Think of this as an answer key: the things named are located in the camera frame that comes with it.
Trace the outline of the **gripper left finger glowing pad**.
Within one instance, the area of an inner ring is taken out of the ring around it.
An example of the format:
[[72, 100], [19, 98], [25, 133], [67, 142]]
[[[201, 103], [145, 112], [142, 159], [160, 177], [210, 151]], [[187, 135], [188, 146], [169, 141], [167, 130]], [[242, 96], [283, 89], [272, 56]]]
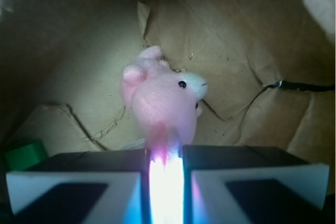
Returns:
[[145, 149], [62, 153], [6, 174], [14, 223], [149, 223]]

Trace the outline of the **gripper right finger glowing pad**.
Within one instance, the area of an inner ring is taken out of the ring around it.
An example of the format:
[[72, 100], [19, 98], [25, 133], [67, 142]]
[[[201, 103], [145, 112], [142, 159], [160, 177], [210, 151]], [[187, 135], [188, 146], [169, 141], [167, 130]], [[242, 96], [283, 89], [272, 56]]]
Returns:
[[329, 223], [329, 166], [276, 147], [187, 145], [185, 223]]

